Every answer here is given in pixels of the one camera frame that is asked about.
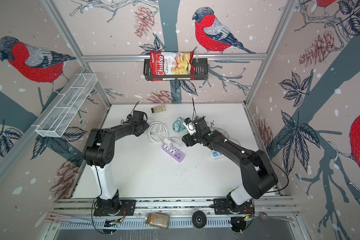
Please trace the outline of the white charger plug adapter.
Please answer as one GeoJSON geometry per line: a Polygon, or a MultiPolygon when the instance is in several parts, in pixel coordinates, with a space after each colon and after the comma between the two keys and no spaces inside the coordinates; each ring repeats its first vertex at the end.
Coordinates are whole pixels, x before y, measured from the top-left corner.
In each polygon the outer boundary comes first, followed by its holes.
{"type": "Polygon", "coordinates": [[[172,141],[168,138],[163,139],[163,143],[164,143],[166,149],[170,149],[173,145],[172,141]]]}

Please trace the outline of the purple power strip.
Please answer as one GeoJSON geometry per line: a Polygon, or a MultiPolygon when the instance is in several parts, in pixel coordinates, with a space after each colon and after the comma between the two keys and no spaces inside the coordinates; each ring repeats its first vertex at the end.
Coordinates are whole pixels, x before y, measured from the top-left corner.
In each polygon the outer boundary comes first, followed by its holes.
{"type": "Polygon", "coordinates": [[[162,145],[163,151],[165,151],[169,156],[171,156],[178,163],[181,163],[185,159],[184,153],[175,147],[168,147],[167,145],[162,145]]]}

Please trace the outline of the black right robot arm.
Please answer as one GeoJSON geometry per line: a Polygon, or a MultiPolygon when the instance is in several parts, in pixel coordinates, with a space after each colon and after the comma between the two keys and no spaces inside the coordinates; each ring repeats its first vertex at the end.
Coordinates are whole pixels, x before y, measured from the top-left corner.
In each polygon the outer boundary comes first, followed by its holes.
{"type": "Polygon", "coordinates": [[[219,206],[221,210],[239,214],[246,208],[245,203],[259,199],[279,182],[265,152],[243,148],[223,133],[211,130],[204,117],[193,121],[186,118],[183,125],[188,131],[182,137],[187,147],[200,144],[221,153],[240,168],[242,183],[227,194],[226,200],[219,206]]]}

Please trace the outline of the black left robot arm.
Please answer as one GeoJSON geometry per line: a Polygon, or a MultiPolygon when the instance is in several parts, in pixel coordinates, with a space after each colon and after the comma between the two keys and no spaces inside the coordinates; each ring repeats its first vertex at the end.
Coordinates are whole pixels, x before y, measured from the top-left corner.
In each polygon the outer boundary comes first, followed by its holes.
{"type": "Polygon", "coordinates": [[[115,156],[115,142],[130,135],[142,135],[150,126],[147,120],[145,112],[133,110],[127,120],[118,126],[91,130],[83,150],[83,159],[95,175],[99,192],[93,203],[94,216],[134,215],[136,201],[120,199],[111,162],[115,156]]]}

